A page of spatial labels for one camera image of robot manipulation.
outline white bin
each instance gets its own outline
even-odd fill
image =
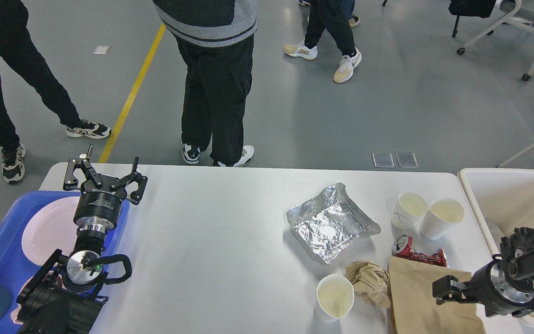
[[[534,228],[534,170],[466,168],[458,179],[492,254],[500,252],[500,233],[509,236],[517,227]],[[521,322],[534,327],[529,315]]]

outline robotic arm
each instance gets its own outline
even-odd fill
[[[138,205],[147,177],[136,171],[138,158],[131,173],[121,179],[96,173],[89,163],[92,148],[90,145],[87,154],[70,159],[63,184],[64,190],[81,191],[74,215],[78,226],[76,245],[69,256],[58,249],[53,252],[20,292],[16,300],[21,305],[18,320],[24,323],[19,334],[87,334],[108,301],[107,297],[98,296],[102,286],[122,283],[131,277],[127,256],[102,253],[106,234],[117,226],[122,202],[127,199]],[[76,169],[81,169],[86,178],[80,187],[74,176]],[[138,188],[127,198],[126,187],[132,182]],[[117,262],[123,264],[125,274],[108,278],[104,266]]]
[[[475,271],[470,281],[460,283],[445,276],[432,283],[436,304],[473,303],[485,306],[485,315],[523,317],[534,311],[534,228],[515,228],[502,237],[501,254]]]

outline crushed soda can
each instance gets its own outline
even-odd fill
[[[445,252],[442,249],[436,250],[436,252],[432,255],[426,255],[424,253],[413,250],[411,248],[412,244],[413,237],[411,237],[411,235],[399,235],[393,245],[393,256],[402,257],[406,258],[407,260],[423,262],[427,264],[434,264],[440,267],[446,266]]]

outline gray floor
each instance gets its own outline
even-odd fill
[[[113,125],[160,27],[152,2],[24,0],[36,47],[65,85],[81,116]],[[302,40],[308,9],[295,0],[259,3],[254,82],[244,118],[245,142],[256,149],[249,167],[375,170],[372,152],[415,152],[417,169],[457,173],[495,167],[534,142],[534,76],[522,82],[534,36],[501,26],[492,36],[456,49],[492,19],[454,17],[448,0],[356,3],[354,28],[364,56],[353,78],[332,81],[341,57],[325,32],[318,59],[283,55]],[[110,45],[108,55],[93,55]],[[0,175],[0,222],[10,205],[38,189],[49,168],[93,142],[70,139],[30,86],[1,62],[4,97],[22,142],[27,175],[10,186]],[[180,112],[185,65],[166,33],[108,162],[183,165]],[[201,163],[210,164],[203,156]],[[534,169],[534,151],[511,167]]]

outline brown paper bag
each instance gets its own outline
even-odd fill
[[[391,256],[388,274],[398,334],[485,334],[476,304],[436,305],[432,296],[437,279],[453,275],[466,282],[471,273]]]

